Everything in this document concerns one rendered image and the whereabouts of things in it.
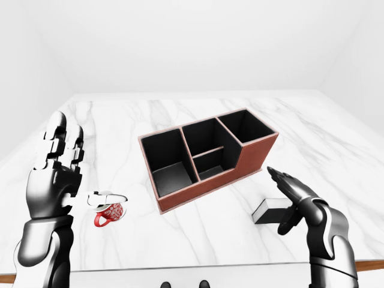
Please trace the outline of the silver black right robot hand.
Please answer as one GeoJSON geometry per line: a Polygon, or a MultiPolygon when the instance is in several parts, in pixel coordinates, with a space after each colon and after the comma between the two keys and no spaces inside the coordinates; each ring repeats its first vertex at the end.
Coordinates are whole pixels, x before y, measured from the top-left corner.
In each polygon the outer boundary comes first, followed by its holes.
{"type": "Polygon", "coordinates": [[[326,204],[309,186],[291,175],[279,172],[268,166],[267,170],[271,178],[277,183],[278,189],[292,201],[278,227],[278,234],[287,234],[293,226],[296,226],[302,218],[309,225],[318,226],[323,220],[323,212],[316,202],[326,204]]]}

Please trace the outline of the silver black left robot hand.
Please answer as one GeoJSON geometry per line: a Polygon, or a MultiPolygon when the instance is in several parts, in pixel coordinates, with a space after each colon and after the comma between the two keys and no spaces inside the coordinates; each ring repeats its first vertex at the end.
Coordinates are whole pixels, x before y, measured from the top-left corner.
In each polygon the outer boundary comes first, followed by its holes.
{"type": "Polygon", "coordinates": [[[37,148],[27,188],[26,202],[33,220],[67,215],[82,180],[79,163],[84,156],[83,129],[76,125],[66,139],[65,115],[53,113],[37,148]]]}

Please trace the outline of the black book with white pages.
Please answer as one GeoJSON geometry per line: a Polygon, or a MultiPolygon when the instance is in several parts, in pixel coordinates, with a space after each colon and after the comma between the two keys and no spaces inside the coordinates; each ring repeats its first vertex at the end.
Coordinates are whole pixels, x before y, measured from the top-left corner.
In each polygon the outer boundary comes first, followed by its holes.
{"type": "Polygon", "coordinates": [[[264,199],[253,212],[255,224],[279,223],[288,207],[292,205],[289,199],[264,199]]]}

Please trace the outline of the red-brown desk caddy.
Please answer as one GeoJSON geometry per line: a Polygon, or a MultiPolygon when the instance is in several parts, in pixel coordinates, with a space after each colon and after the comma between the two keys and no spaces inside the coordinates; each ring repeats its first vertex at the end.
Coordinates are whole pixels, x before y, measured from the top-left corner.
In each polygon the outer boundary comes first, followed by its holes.
{"type": "Polygon", "coordinates": [[[277,137],[246,108],[140,136],[160,213],[261,171],[277,137]]]}

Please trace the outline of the red patterned mug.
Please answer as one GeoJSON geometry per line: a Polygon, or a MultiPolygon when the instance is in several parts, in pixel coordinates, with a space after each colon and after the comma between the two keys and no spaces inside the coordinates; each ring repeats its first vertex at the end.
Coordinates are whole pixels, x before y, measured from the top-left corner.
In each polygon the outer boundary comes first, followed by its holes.
{"type": "Polygon", "coordinates": [[[95,208],[95,212],[94,225],[96,227],[104,227],[110,222],[120,220],[125,215],[125,210],[120,203],[102,205],[95,208]]]}

